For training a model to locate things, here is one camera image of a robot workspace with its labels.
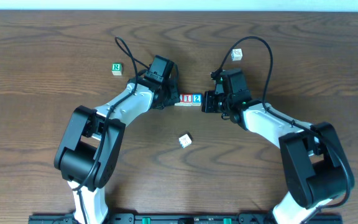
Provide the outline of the red letter I block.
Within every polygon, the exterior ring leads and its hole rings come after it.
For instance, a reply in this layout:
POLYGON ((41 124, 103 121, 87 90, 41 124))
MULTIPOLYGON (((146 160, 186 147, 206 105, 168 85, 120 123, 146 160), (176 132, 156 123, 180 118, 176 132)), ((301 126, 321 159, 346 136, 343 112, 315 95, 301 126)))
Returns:
POLYGON ((183 94, 183 106, 192 106, 192 104, 193 104, 193 95, 183 94))

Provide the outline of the blue number 2 block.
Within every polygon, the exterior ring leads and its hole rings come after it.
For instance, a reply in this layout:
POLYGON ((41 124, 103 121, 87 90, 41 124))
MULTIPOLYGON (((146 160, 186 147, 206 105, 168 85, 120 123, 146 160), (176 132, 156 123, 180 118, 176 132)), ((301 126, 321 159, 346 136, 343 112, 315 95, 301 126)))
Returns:
POLYGON ((192 105, 201 106, 203 96, 202 94, 192 94, 192 105))

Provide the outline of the red letter A block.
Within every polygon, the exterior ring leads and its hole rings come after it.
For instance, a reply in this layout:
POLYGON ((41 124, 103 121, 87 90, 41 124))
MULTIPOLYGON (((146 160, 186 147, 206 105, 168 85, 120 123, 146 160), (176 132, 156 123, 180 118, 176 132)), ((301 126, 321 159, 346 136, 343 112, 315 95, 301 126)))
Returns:
POLYGON ((175 106, 183 106, 183 95, 179 95, 179 101, 175 103, 175 106))

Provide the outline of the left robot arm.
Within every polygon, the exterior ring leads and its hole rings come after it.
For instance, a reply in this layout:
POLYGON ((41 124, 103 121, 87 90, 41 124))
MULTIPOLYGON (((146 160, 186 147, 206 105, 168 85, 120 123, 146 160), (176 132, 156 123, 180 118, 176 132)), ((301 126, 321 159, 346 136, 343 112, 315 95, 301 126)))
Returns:
POLYGON ((128 80, 111 101, 95 108, 77 107, 68 122, 54 167, 73 192, 77 223, 104 223, 108 218, 104 186, 117 164, 124 131, 141 114, 178 103, 177 65, 155 56, 146 70, 128 80))

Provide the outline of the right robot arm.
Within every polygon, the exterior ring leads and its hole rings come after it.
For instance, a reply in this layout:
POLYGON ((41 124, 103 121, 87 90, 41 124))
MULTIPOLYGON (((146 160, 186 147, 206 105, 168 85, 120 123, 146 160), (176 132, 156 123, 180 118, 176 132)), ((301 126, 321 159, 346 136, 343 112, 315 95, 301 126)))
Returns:
POLYGON ((241 69, 211 73, 215 89, 206 91, 202 110, 220 113, 242 129, 256 133, 281 153, 288 193, 265 217, 265 223, 308 223, 332 200, 343 205, 354 188, 354 176, 334 127, 293 119, 251 97, 241 69))

